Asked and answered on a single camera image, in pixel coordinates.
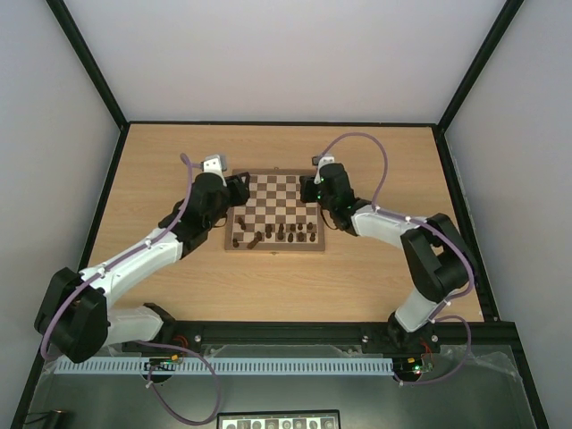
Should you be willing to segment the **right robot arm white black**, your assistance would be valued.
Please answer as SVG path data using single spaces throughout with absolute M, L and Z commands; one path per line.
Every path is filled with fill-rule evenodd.
M 427 324 L 475 287 L 470 250 L 447 215 L 411 217 L 383 209 L 355 196 L 344 166 L 333 156 L 316 156 L 312 164 L 315 174 L 300 179 L 302 202 L 328 211 L 340 231 L 403 250 L 413 290 L 390 315 L 387 336 L 396 349 L 411 349 Z

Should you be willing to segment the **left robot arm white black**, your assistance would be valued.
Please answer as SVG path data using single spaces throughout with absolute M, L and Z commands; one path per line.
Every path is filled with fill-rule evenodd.
M 166 313 L 150 305 L 117 309 L 127 291 L 202 245 L 228 210 L 249 199 L 250 175 L 223 177 L 202 172 L 187 196 L 144 239 L 116 257 L 74 272 L 55 273 L 35 320 L 40 353 L 49 359 L 55 346 L 74 363 L 93 357 L 108 345 L 151 341 L 164 327 Z

